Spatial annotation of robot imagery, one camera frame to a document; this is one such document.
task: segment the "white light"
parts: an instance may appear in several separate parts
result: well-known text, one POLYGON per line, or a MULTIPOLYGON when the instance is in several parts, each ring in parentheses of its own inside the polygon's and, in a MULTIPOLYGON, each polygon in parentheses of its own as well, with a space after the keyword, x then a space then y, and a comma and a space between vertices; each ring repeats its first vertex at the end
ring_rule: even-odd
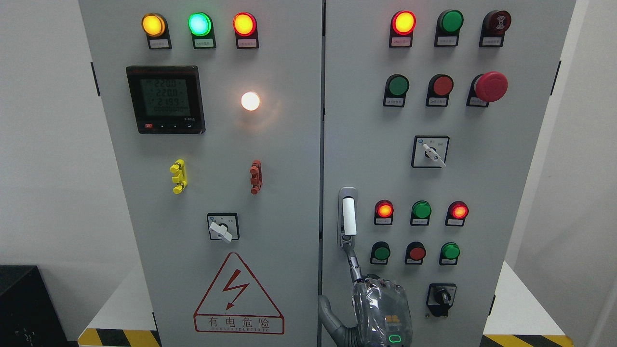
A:
POLYGON ((242 95, 240 103, 246 110, 255 111, 259 107, 259 95, 257 95, 254 91, 248 91, 242 95))

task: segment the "yellow black hazard stripe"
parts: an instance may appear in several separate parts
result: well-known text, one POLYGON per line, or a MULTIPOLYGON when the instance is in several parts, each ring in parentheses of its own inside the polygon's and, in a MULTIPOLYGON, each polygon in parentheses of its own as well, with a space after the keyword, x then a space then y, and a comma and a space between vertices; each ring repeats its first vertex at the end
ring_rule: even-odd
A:
POLYGON ((574 347, 564 335, 484 335, 480 347, 574 347))
POLYGON ((87 328, 77 340, 80 346, 160 347, 156 330, 87 328))
MULTIPOLYGON (((161 347, 156 330, 87 328, 79 337, 80 346, 161 347)), ((484 335, 480 347, 574 347, 564 335, 484 335)))

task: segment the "lightning bolt symbol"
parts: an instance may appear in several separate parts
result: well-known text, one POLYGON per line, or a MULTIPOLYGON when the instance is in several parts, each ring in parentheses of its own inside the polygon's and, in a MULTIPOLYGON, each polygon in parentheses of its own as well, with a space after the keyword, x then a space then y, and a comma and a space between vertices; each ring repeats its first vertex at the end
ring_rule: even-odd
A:
POLYGON ((246 287, 249 286, 248 283, 245 283, 243 285, 237 285, 237 286, 230 286, 238 277, 238 275, 240 275, 240 270, 236 269, 236 271, 234 271, 233 275, 231 275, 230 280, 227 282, 227 284, 225 285, 225 287, 223 288, 223 291, 228 291, 228 290, 234 290, 234 289, 238 289, 238 288, 242 288, 240 289, 240 291, 238 292, 238 295, 236 295, 235 298, 233 298, 233 300, 230 303, 227 303, 227 308, 225 309, 226 311, 229 310, 230 308, 232 308, 234 306, 234 302, 236 301, 236 299, 238 299, 240 297, 240 295, 242 295, 242 292, 244 290, 246 290, 246 287))

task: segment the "robotic hand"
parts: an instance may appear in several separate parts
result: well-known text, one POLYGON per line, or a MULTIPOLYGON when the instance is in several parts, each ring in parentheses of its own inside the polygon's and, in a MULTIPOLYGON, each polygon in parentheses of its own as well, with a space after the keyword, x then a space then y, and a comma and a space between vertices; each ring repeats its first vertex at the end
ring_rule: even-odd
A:
POLYGON ((319 318, 337 347, 409 347, 412 318, 405 289, 375 275, 362 277, 353 248, 343 248, 351 266, 353 302, 358 324, 349 328, 332 313, 330 301, 320 295, 319 318))

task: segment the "digital power meter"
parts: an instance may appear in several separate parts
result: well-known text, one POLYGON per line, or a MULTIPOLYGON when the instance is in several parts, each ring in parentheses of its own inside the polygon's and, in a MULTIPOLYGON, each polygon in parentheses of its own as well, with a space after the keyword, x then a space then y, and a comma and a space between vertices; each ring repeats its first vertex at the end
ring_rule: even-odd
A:
POLYGON ((129 66, 126 77, 139 133, 205 132, 196 66, 129 66))

